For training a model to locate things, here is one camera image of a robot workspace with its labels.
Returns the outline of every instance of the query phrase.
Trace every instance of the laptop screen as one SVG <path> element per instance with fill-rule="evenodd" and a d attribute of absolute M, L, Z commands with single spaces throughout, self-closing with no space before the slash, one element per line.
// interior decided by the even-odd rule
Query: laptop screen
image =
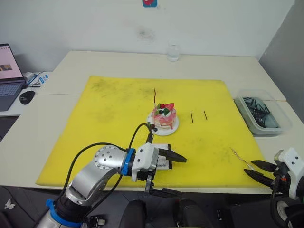
<path fill-rule="evenodd" d="M 0 45 L 0 82 L 23 79 L 8 44 Z"/>

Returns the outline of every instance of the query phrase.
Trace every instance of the laptop keyboard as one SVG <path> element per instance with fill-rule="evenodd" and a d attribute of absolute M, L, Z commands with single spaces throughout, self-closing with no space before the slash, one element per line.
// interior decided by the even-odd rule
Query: laptop keyboard
<path fill-rule="evenodd" d="M 0 96 L 13 96 L 22 84 L 0 85 Z"/>

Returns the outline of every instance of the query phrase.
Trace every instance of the clear plastic container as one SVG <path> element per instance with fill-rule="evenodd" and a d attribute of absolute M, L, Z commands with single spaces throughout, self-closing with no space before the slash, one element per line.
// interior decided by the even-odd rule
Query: clear plastic container
<path fill-rule="evenodd" d="M 254 98 L 256 102 L 255 105 L 266 105 L 270 112 L 270 114 L 267 115 L 266 123 L 264 121 L 264 125 L 266 127 L 262 127 L 257 123 L 249 110 L 248 105 L 245 103 L 244 98 Z M 244 118 L 249 130 L 256 136 L 278 135 L 292 127 L 291 121 L 278 105 L 277 101 L 274 100 L 274 98 L 265 90 L 240 90 L 234 102 L 236 103 L 237 108 Z"/>

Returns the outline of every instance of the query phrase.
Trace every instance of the strawberry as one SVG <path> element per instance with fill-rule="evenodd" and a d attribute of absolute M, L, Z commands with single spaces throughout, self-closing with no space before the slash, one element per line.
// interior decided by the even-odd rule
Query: strawberry
<path fill-rule="evenodd" d="M 169 109 L 169 111 L 172 111 L 174 107 L 174 103 L 165 104 L 165 108 Z"/>

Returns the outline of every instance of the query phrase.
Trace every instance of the computer mouse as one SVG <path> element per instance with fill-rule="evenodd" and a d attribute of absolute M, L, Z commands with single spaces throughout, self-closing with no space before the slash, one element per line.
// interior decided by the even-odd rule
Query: computer mouse
<path fill-rule="evenodd" d="M 34 91 L 27 91 L 20 95 L 19 100 L 21 104 L 27 105 L 33 99 L 34 95 Z"/>

